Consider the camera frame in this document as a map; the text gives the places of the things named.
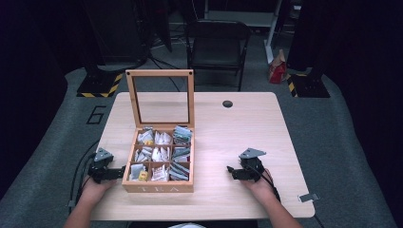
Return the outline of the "person's right hand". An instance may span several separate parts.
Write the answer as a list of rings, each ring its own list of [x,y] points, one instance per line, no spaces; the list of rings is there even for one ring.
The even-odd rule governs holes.
[[[277,198],[272,186],[273,180],[268,169],[263,172],[263,177],[258,181],[242,180],[241,183],[252,192],[259,202],[270,202]]]

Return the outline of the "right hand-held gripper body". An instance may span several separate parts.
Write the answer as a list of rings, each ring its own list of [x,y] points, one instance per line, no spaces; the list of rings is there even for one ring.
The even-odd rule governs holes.
[[[240,154],[240,165],[243,168],[242,175],[243,181],[258,181],[264,171],[259,156],[265,155],[264,151],[257,150],[254,148],[247,148],[244,152]]]

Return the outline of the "person's white clothing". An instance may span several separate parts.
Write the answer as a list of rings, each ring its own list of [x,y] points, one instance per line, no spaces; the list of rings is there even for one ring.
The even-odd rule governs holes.
[[[187,223],[172,225],[167,228],[206,228],[206,227],[204,227],[200,224],[197,224],[197,223],[187,222]]]

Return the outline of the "black stand with striped base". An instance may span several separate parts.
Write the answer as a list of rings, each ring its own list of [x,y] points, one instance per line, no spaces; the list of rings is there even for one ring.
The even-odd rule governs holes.
[[[294,70],[310,69],[306,74],[292,74],[288,78],[294,97],[329,98],[321,80],[324,62],[322,48],[326,29],[323,27],[322,0],[303,0],[297,28],[289,51],[288,67]]]
[[[78,39],[80,42],[80,58],[86,70],[86,77],[77,89],[81,97],[111,97],[122,79],[120,70],[103,70],[98,67],[97,57],[100,55],[90,17],[86,11],[85,0],[77,0],[82,15],[79,18]]]

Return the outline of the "red paper bag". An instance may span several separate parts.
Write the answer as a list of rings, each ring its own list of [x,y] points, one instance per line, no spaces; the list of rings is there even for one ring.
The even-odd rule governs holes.
[[[286,60],[282,49],[278,51],[278,55],[271,62],[269,67],[269,82],[271,84],[280,84],[286,73]]]

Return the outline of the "black folding chair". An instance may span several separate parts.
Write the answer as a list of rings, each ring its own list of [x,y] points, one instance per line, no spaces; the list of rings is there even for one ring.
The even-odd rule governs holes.
[[[196,20],[185,26],[187,67],[228,70],[239,77],[241,89],[244,63],[251,30],[244,23],[228,20]]]

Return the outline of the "wooden tea box with lid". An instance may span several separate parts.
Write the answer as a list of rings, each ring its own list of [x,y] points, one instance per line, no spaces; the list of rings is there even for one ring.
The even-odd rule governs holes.
[[[130,69],[126,73],[135,120],[135,135],[123,177],[129,193],[191,193],[194,191],[194,73],[191,69]],[[148,128],[170,132],[175,126],[192,132],[189,181],[129,180],[130,159],[138,134]]]

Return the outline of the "person's left hand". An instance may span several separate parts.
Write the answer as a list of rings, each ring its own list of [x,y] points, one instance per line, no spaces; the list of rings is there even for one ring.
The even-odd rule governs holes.
[[[116,184],[115,180],[107,180],[97,183],[92,177],[87,176],[82,187],[79,199],[84,205],[96,205],[104,196],[105,192]]]

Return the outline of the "pile of tea bags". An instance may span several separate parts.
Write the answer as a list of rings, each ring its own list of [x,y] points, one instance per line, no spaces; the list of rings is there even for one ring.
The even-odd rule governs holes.
[[[130,181],[189,181],[193,132],[175,126],[170,132],[141,131],[130,159]]]

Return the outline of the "white table frame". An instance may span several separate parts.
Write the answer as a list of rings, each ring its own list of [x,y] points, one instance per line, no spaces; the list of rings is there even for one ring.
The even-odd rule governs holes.
[[[276,8],[273,12],[250,12],[250,11],[224,11],[211,10],[209,0],[205,0],[204,18],[211,20],[232,20],[240,21],[249,27],[269,28],[267,38],[263,41],[267,63],[270,64],[275,56],[273,53],[272,42],[278,23],[279,11],[282,0],[275,0]]]

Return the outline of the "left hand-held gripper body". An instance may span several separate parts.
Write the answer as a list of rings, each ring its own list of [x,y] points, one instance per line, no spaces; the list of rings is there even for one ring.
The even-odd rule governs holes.
[[[88,174],[97,183],[101,181],[114,180],[113,173],[108,169],[108,165],[113,161],[114,156],[100,147],[88,168]]]

